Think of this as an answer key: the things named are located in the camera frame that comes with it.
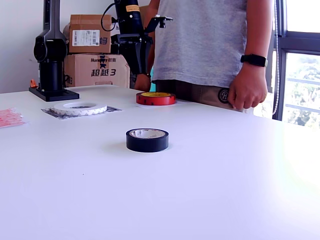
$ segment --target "pink object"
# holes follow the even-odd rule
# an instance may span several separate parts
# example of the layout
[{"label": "pink object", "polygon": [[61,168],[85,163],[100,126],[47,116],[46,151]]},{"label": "pink object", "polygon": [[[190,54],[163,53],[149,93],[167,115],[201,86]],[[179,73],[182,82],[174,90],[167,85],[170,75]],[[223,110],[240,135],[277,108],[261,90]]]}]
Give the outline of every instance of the pink object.
[{"label": "pink object", "polygon": [[15,127],[25,123],[22,115],[15,108],[0,110],[0,128]]}]

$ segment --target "gray t-shirt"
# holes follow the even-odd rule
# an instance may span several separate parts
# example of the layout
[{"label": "gray t-shirt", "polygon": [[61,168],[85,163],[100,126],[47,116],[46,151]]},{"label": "gray t-shirt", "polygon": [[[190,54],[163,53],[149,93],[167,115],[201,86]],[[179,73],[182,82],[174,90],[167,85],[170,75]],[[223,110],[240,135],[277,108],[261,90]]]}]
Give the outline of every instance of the gray t-shirt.
[{"label": "gray t-shirt", "polygon": [[160,0],[152,80],[228,88],[247,42],[247,0]]}]

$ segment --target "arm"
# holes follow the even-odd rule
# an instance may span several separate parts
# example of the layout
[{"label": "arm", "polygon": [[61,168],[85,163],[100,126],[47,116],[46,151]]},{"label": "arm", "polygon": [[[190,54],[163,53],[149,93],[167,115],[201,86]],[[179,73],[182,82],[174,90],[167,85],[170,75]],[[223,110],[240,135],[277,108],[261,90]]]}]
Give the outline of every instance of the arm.
[{"label": "arm", "polygon": [[[247,0],[245,54],[268,56],[273,24],[273,0]],[[244,63],[230,86],[229,102],[237,109],[255,108],[268,94],[266,68]]]},{"label": "arm", "polygon": [[[150,1],[150,4],[149,4],[147,11],[146,11],[144,24],[143,24],[145,28],[148,26],[151,18],[153,18],[158,13],[159,3],[160,3],[160,0],[151,0]],[[152,39],[153,39],[153,44],[151,45],[151,48],[150,48],[150,53],[149,53],[149,57],[148,57],[148,65],[147,65],[147,71],[150,73],[151,69],[154,65],[154,61],[155,61],[156,33],[152,32],[149,34],[149,36],[152,37]],[[150,90],[150,85],[151,85],[150,78],[144,74],[139,74],[136,78],[136,83],[135,83],[134,89],[148,92]]]}]

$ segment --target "cardboard box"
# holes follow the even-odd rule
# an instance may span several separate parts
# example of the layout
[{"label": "cardboard box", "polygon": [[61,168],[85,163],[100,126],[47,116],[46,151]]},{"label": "cardboard box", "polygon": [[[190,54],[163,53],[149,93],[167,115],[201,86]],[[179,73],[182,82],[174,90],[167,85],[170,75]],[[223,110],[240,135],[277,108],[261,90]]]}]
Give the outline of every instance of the cardboard box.
[{"label": "cardboard box", "polygon": [[122,55],[74,54],[64,60],[67,87],[116,85],[130,87],[130,68]]},{"label": "cardboard box", "polygon": [[[110,53],[111,32],[101,27],[102,15],[71,15],[69,27],[69,52]],[[103,26],[112,28],[110,15],[103,18]]]}]

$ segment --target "hand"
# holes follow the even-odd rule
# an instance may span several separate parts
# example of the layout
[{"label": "hand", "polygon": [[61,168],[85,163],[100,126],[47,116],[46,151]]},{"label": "hand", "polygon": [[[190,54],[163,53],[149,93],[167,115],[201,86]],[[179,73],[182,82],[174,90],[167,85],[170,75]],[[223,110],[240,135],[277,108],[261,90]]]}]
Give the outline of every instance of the hand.
[{"label": "hand", "polygon": [[238,110],[255,108],[267,94],[266,69],[245,62],[230,85],[228,101]]},{"label": "hand", "polygon": [[149,92],[151,87],[151,79],[145,74],[139,74],[136,77],[136,82],[134,85],[135,90]]}]

